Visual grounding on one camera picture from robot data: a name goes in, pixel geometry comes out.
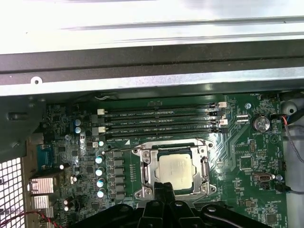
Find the chip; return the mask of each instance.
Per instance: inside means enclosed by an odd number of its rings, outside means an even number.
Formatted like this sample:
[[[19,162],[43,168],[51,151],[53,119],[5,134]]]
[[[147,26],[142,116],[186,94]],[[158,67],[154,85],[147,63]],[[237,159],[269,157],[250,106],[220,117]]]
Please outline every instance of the chip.
[[[87,166],[86,172],[93,173],[93,167],[92,166]]]
[[[245,205],[246,207],[251,207],[251,200],[246,200]]]
[[[64,151],[66,151],[66,148],[64,146],[59,146],[58,151],[59,152],[64,152]]]
[[[239,167],[241,170],[250,170],[252,168],[251,156],[241,157]]]
[[[243,201],[243,200],[239,200],[239,201],[238,201],[238,205],[239,205],[240,207],[243,207],[243,206],[244,206],[244,201]]]
[[[91,206],[92,206],[93,210],[98,210],[99,209],[99,203],[92,203]]]
[[[78,151],[72,151],[72,156],[78,156]]]
[[[170,182],[174,190],[192,188],[194,170],[191,156],[185,154],[170,154],[159,157],[156,176],[161,183]]]
[[[276,214],[266,215],[266,223],[267,224],[277,223]]]
[[[53,121],[60,121],[60,115],[54,115]]]

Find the screw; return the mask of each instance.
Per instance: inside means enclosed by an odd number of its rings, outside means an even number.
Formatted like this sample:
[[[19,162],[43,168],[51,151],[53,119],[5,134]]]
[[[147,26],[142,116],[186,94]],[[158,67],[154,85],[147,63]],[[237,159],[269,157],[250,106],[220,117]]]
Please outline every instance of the screw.
[[[181,207],[182,206],[182,202],[181,201],[177,201],[177,202],[175,202],[175,205],[178,206],[178,207]]]
[[[150,157],[150,153],[148,151],[143,152],[143,157],[144,158],[149,158]]]
[[[216,209],[214,207],[208,207],[207,210],[210,211],[210,212],[215,212],[216,211]]]
[[[245,104],[245,108],[246,108],[246,109],[250,109],[250,108],[251,108],[251,103],[246,103],[246,104]]]
[[[152,191],[151,191],[150,189],[146,189],[145,193],[146,193],[147,195],[151,195]]]

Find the white perforated panel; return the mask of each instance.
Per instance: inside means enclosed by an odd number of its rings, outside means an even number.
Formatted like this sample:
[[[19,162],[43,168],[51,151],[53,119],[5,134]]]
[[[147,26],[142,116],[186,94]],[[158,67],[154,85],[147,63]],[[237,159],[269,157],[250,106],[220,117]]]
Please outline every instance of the white perforated panel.
[[[21,163],[17,158],[0,164],[0,220],[4,222],[23,211]],[[3,227],[25,228],[24,216]]]

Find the ram slot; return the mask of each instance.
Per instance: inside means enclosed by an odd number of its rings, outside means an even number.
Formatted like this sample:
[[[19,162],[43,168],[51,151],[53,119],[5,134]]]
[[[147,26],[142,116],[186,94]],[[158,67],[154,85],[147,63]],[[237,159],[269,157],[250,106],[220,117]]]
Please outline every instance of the ram slot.
[[[125,119],[135,119],[135,118],[151,118],[151,117],[174,117],[174,116],[191,116],[191,115],[201,115],[209,116],[210,113],[220,112],[215,109],[202,109],[197,107],[192,108],[174,108],[174,109],[158,109],[158,110],[141,110],[141,111],[131,111],[127,112],[114,112],[108,111],[103,115],[100,115],[103,118],[110,118],[111,120],[125,120]]]
[[[163,126],[163,127],[146,127],[146,128],[126,128],[126,129],[113,129],[106,131],[102,135],[106,137],[115,136],[136,136],[136,135],[148,135],[148,134],[160,134],[160,133],[180,133],[185,131],[201,132],[204,130],[210,130],[214,126],[211,124],[188,124],[177,126]]]
[[[110,128],[128,128],[128,127],[145,127],[145,126],[165,126],[178,124],[218,124],[219,120],[210,116],[187,116],[174,118],[150,118],[150,119],[135,119],[135,120],[116,120],[103,123],[101,126]]]

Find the integrated circuit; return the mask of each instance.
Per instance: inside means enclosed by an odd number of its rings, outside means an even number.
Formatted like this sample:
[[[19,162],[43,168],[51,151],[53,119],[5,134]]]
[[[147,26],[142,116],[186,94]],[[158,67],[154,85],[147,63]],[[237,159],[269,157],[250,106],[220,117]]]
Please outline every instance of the integrated circuit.
[[[189,154],[170,154],[159,157],[155,174],[162,183],[171,182],[173,189],[191,189],[195,166]]]
[[[277,223],[276,214],[266,215],[266,223],[267,224],[275,224],[275,223]]]
[[[252,168],[252,158],[251,156],[240,157],[240,169],[250,170]]]

